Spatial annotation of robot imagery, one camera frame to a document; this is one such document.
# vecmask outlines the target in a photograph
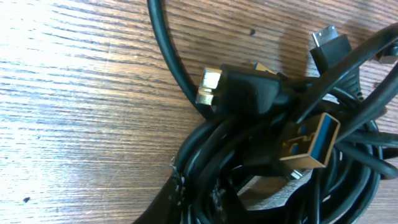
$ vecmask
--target wooden surface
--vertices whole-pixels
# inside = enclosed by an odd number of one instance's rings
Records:
[[[195,83],[222,63],[316,75],[313,31],[333,24],[357,46],[398,21],[396,0],[166,2]],[[366,62],[364,94],[390,69]],[[397,118],[395,98],[378,123],[398,133]],[[160,54],[145,0],[0,1],[0,223],[131,223],[202,121]],[[380,184],[359,223],[398,223],[397,184]]]

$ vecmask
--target black cable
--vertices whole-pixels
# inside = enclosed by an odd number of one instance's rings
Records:
[[[166,23],[164,20],[162,1],[161,0],[148,0],[148,10],[152,28],[162,52],[163,58],[166,61],[170,72],[174,76],[175,81],[181,87],[181,90],[187,96],[191,104],[201,113],[206,119],[213,117],[213,112],[209,106],[196,104],[195,98],[197,94],[197,87],[192,83],[188,73],[185,71],[183,65],[177,57],[172,41],[170,40],[169,33],[167,32]]]
[[[195,104],[196,89],[172,47],[161,6],[160,0],[148,0],[159,47],[187,98],[209,118],[213,113]],[[145,218],[155,224],[355,222],[371,203],[381,175],[390,179],[398,176],[398,170],[383,160],[383,156],[398,156],[398,135],[380,133],[373,121],[386,112],[385,105],[398,92],[398,65],[364,101],[336,84],[396,38],[398,24],[393,24],[352,50],[320,78],[295,80],[279,74],[283,94],[266,114],[250,118],[229,111],[228,119],[209,120],[194,130],[181,146],[173,175],[154,201],[156,206],[152,203],[139,223],[145,223]],[[327,93],[339,103],[322,101]],[[281,165],[277,152],[282,130],[292,121],[300,123],[324,112],[341,121],[326,169],[313,170],[310,181],[284,206],[247,211],[236,194],[253,175],[252,167],[247,169],[243,161],[245,156],[256,154],[248,152],[257,148],[268,153],[256,158],[262,162],[256,173],[286,174],[280,169],[291,170]],[[262,141],[268,138],[274,142]],[[167,206],[164,211],[159,210],[160,203]]]

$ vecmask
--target bundle of cables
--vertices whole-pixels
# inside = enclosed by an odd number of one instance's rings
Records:
[[[319,78],[292,79],[280,73],[264,76],[224,67],[223,75],[227,70],[229,79],[238,78],[237,82],[224,82],[223,96],[213,100],[218,105],[214,112],[195,101],[198,90],[172,46],[161,1],[148,0],[148,7],[170,71],[206,121],[182,144],[172,176],[134,223],[354,223],[371,203],[380,180],[398,177],[398,170],[384,160],[398,156],[398,135],[379,132],[374,121],[398,93],[398,65],[366,99],[339,86],[350,72],[398,38],[398,24],[374,34]],[[253,81],[246,83],[255,91],[240,97],[239,91],[233,93],[241,87],[233,85],[247,81],[247,76],[239,76],[245,72]],[[262,90],[257,86],[266,90],[267,97],[259,96]],[[255,95],[254,100],[247,99],[250,94]],[[323,100],[326,94],[338,102]],[[318,167],[309,160],[299,163],[304,164],[299,168],[313,166],[311,178],[284,206],[246,210],[237,192],[255,175],[289,176],[299,170],[295,169],[297,163],[281,159],[285,140],[291,138],[289,130],[313,118],[322,123],[325,116],[318,118],[325,113],[340,126],[335,135],[332,132],[333,144],[320,146],[326,149],[321,152],[326,162]]]

